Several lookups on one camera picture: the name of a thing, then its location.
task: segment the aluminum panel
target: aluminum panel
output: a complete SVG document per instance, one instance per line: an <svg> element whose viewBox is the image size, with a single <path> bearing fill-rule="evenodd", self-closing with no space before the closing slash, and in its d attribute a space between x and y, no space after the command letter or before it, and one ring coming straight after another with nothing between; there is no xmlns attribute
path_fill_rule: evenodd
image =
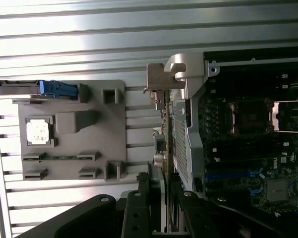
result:
<svg viewBox="0 0 298 238"><path fill-rule="evenodd" d="M165 63L177 53L282 46L298 46L298 0L0 1L0 79L124 80L127 161L133 164L152 161L149 126L160 120L149 93L142 93L147 63ZM0 199L9 198L0 232L6 237L64 211L60 191L71 194L63 205L72 206L101 187L137 185L136 172L144 169L128 167L120 183L22 181L17 126L17 105L0 100Z"/></svg>

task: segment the screw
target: screw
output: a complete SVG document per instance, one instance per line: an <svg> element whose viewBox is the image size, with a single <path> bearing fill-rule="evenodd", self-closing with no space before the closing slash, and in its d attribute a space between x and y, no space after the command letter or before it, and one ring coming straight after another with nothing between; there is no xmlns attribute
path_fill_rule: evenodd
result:
<svg viewBox="0 0 298 238"><path fill-rule="evenodd" d="M220 201L220 202L226 202L226 198L224 198L224 197L218 197L218 201Z"/></svg>
<svg viewBox="0 0 298 238"><path fill-rule="evenodd" d="M191 196L191 193L190 192L184 192L183 195L186 196L186 197L189 197L189 196Z"/></svg>

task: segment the metal mesh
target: metal mesh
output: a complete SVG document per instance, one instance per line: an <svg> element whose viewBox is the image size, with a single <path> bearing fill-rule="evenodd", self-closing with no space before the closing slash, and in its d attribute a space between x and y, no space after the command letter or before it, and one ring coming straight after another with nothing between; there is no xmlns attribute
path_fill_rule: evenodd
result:
<svg viewBox="0 0 298 238"><path fill-rule="evenodd" d="M174 126L175 126L175 152L178 162L178 170L188 181L187 158L185 147L185 124L184 121L177 119L177 110L174 110Z"/></svg>

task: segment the circuit board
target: circuit board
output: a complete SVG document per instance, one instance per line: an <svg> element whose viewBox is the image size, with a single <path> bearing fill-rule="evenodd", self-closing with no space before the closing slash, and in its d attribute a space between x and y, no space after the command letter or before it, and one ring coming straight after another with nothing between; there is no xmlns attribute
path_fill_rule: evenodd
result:
<svg viewBox="0 0 298 238"><path fill-rule="evenodd" d="M199 130L207 197L298 214L298 70L221 69L204 85Z"/></svg>

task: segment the metal bracket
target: metal bracket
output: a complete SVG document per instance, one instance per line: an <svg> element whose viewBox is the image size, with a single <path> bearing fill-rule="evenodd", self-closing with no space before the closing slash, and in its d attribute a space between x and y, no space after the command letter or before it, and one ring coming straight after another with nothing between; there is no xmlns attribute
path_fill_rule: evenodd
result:
<svg viewBox="0 0 298 238"><path fill-rule="evenodd" d="M185 87L185 82L177 81L175 74L185 72L186 65L184 63L175 63L172 65L170 72L164 71L164 66L161 63L150 63L147 65L147 90L163 91L171 89L182 89Z"/></svg>

